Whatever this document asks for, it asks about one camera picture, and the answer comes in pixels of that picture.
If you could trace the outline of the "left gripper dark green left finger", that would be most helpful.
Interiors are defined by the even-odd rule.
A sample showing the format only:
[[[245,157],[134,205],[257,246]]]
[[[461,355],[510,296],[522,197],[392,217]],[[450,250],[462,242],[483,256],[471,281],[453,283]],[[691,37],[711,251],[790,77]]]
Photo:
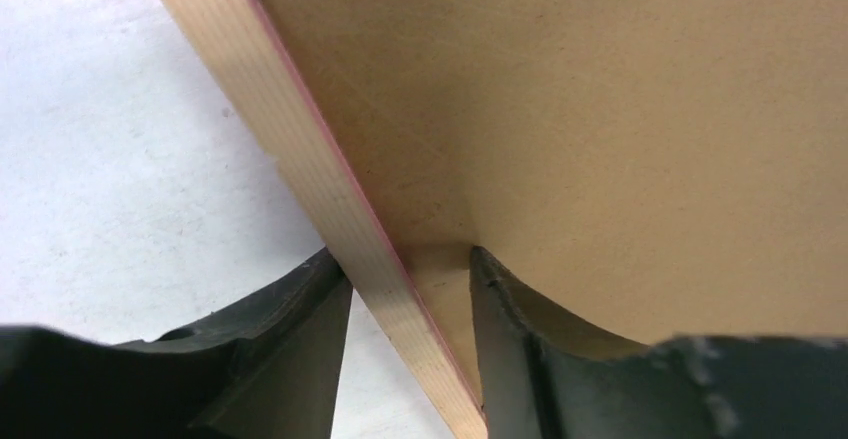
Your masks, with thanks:
[[[153,341],[1,329],[5,438],[327,438],[352,287],[320,251]]]

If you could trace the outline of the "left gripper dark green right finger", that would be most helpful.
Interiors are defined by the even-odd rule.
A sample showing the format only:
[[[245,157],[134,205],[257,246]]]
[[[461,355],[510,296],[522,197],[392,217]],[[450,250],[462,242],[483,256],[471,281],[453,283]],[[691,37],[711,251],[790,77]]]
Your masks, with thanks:
[[[847,342],[677,336],[644,345],[470,253],[473,327],[492,438],[843,438]]]

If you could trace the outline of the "brown frame backing board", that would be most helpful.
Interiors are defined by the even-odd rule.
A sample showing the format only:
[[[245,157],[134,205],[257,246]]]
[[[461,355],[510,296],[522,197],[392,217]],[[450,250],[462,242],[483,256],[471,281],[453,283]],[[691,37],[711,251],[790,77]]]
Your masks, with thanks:
[[[580,317],[847,332],[847,0],[263,0],[470,382],[468,252]]]

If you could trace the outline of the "light wooden picture frame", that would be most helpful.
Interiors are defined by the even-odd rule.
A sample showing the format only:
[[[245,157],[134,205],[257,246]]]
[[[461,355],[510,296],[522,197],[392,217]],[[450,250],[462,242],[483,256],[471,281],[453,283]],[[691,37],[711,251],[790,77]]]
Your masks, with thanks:
[[[162,0],[457,438],[478,401],[285,49],[271,0]]]

